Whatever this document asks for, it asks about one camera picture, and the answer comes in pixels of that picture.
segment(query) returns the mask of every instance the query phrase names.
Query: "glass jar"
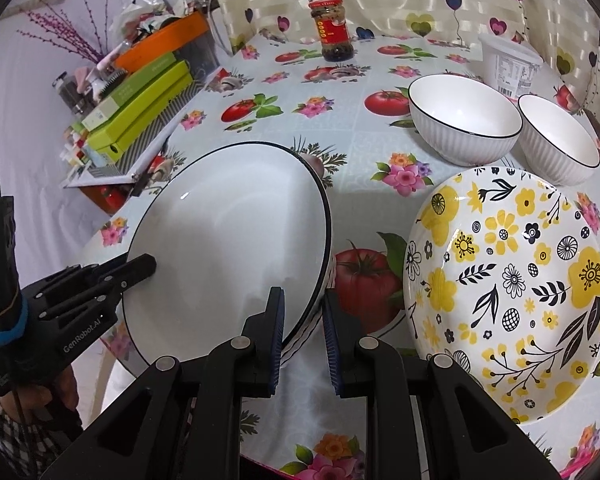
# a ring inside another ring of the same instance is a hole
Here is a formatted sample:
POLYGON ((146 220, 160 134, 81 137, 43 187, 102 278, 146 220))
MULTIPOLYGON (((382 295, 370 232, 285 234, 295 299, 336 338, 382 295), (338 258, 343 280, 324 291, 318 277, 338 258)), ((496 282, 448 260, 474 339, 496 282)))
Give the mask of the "glass jar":
POLYGON ((319 0, 310 2, 311 17, 318 27, 322 42, 322 56, 330 62, 339 62, 353 57, 353 45, 349 39, 344 19, 342 0, 319 0))

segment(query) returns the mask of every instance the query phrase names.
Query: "plaid sleeve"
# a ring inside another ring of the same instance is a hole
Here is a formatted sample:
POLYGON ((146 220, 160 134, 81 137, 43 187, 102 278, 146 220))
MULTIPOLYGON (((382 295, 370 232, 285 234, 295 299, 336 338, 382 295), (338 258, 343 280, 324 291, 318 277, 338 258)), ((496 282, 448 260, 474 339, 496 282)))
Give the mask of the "plaid sleeve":
MULTIPOLYGON (((41 426, 31 424, 29 430, 40 476, 58 458, 61 450, 41 426)), ((25 431, 27 428, 15 422, 0 405, 0 451, 18 475, 28 477, 29 450, 24 437, 25 431)))

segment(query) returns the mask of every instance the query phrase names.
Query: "red lid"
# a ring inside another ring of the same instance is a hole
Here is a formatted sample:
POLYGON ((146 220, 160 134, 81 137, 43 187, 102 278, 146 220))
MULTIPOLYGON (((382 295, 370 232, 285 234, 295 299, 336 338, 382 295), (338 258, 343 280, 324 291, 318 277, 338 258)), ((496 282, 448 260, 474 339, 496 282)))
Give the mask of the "red lid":
POLYGON ((342 0, 317 0, 315 2, 309 2, 309 8, 315 9, 315 7, 327 7, 330 5, 339 5, 342 0))

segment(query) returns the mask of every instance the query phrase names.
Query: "plastic container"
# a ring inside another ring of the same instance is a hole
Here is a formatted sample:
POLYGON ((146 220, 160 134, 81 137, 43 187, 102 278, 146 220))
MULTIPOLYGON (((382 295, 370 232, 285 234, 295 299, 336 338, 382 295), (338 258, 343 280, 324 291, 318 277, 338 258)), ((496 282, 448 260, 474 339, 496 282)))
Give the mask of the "plastic container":
POLYGON ((342 0, 317 0, 309 3, 311 17, 318 28, 322 56, 329 62, 346 61, 353 57, 342 0))
POLYGON ((479 34, 478 38, 482 43, 485 83, 512 101, 528 94, 544 63, 542 57, 530 48, 500 36, 479 34))

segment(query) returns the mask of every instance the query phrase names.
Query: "floral plate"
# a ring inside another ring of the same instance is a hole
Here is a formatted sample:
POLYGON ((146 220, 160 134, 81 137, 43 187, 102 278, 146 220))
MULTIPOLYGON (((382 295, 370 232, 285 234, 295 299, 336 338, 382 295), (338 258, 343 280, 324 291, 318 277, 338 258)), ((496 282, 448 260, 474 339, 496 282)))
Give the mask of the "floral plate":
POLYGON ((418 354, 451 355, 517 422, 562 405, 600 347, 600 251, 580 211, 494 167, 450 178, 416 218, 404 283, 418 354))

